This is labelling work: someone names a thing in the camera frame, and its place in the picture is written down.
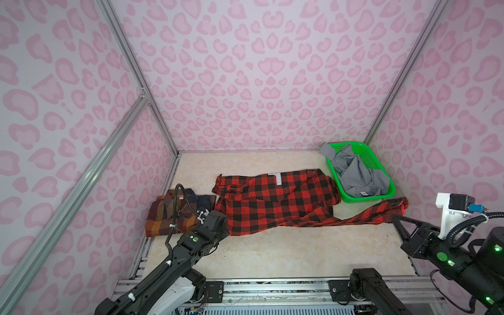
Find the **red black plaid shirt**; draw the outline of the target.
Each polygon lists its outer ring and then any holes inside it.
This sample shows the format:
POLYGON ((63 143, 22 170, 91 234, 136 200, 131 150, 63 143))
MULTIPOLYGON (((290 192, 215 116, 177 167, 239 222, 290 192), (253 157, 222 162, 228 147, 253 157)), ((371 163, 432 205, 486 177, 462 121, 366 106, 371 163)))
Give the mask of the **red black plaid shirt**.
POLYGON ((336 182, 320 169, 306 169, 255 177, 223 176, 212 192, 215 209, 228 219, 231 236, 246 236, 276 227, 338 227, 391 223, 393 215, 404 215, 407 198, 379 202, 349 219, 333 215, 341 202, 336 182))

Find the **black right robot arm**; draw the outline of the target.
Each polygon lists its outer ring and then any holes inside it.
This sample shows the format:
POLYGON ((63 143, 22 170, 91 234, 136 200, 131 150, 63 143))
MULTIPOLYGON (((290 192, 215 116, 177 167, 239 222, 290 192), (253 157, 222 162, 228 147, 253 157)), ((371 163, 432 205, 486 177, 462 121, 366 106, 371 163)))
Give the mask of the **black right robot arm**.
MULTIPOLYGON (((437 272, 458 283, 471 294, 468 314, 480 301, 487 314, 503 313, 503 227, 493 228, 486 239, 472 240, 476 227, 502 212, 482 212, 455 225, 446 236, 429 223, 393 215, 392 224, 402 239, 402 250, 410 257, 430 261, 437 272)), ((349 278, 350 296, 370 300, 383 314, 409 314, 375 269, 354 269, 349 278)))

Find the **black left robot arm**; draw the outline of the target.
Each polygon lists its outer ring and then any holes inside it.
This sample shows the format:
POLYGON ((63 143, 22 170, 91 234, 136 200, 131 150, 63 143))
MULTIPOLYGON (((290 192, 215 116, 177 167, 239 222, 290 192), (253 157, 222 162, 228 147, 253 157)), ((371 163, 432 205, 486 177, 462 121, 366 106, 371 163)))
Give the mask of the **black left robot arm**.
POLYGON ((193 271, 193 266, 227 236, 226 215, 218 211, 210 212, 202 225, 180 237, 177 245, 169 250, 164 262, 145 279, 116 301, 106 298, 94 313, 148 314, 176 281, 186 278, 193 271))

